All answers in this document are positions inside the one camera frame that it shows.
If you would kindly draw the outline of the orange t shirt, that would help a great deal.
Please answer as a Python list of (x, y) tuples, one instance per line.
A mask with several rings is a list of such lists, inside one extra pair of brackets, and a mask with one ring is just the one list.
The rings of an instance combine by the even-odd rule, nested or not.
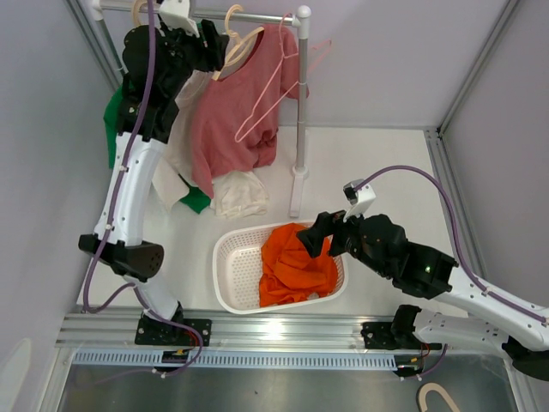
[(324, 298), (335, 291), (338, 270), (325, 239), (319, 257), (310, 257), (297, 237), (305, 226), (289, 223), (277, 227), (262, 245), (259, 305), (280, 306)]

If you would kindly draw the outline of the pink t shirt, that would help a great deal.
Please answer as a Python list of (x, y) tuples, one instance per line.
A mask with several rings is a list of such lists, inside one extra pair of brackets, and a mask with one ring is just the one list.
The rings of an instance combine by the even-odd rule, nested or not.
[(293, 32), (265, 25), (247, 58), (232, 70), (208, 82), (190, 129), (191, 177), (210, 198), (214, 179), (274, 162), (280, 98), (299, 97)]

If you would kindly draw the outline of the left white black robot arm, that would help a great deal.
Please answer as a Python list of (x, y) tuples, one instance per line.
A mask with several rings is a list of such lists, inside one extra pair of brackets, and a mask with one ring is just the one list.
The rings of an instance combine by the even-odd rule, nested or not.
[(185, 325), (176, 318), (179, 302), (160, 276), (164, 249), (142, 236), (145, 202), (179, 112), (179, 92), (194, 72), (220, 68), (227, 44), (227, 35), (210, 20), (199, 23), (197, 35), (165, 23), (126, 34), (122, 56), (127, 72), (111, 182), (94, 231), (78, 240), (79, 249), (92, 258), (88, 269), (103, 263), (123, 277), (145, 316), (156, 321), (154, 334), (166, 344), (179, 342)]

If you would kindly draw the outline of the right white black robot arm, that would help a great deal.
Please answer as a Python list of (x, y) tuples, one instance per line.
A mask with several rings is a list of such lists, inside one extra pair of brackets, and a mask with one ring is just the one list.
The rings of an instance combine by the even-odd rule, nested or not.
[(530, 378), (548, 379), (548, 311), (533, 316), (508, 294), (481, 287), (453, 257), (407, 239), (405, 230), (386, 215), (346, 218), (344, 212), (322, 212), (297, 238), (312, 258), (330, 240), (328, 254), (343, 253), (358, 260), (404, 294), (437, 300), (468, 313), (465, 318), (431, 312), (413, 305), (397, 309), (389, 331), (370, 326), (361, 331), (365, 346), (384, 349), (417, 349), (423, 345), (448, 345), (472, 349), (505, 359)]

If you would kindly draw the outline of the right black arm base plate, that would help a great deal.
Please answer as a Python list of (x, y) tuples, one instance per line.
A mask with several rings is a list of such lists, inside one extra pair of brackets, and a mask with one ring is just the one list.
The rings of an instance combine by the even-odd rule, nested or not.
[(361, 325), (360, 335), (368, 349), (419, 350), (425, 343), (413, 334), (415, 331), (412, 324), (369, 321)]

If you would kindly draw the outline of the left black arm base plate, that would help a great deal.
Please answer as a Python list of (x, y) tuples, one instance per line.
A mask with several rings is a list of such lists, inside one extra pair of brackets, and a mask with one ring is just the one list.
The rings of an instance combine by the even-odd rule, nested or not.
[[(202, 338), (202, 345), (209, 345), (212, 329), (212, 320), (208, 318), (187, 318), (181, 308), (177, 309), (172, 322), (184, 324), (195, 330)], [(142, 346), (185, 346), (197, 347), (197, 335), (187, 329), (166, 324), (156, 318), (142, 314), (136, 329), (134, 339), (136, 345)]]

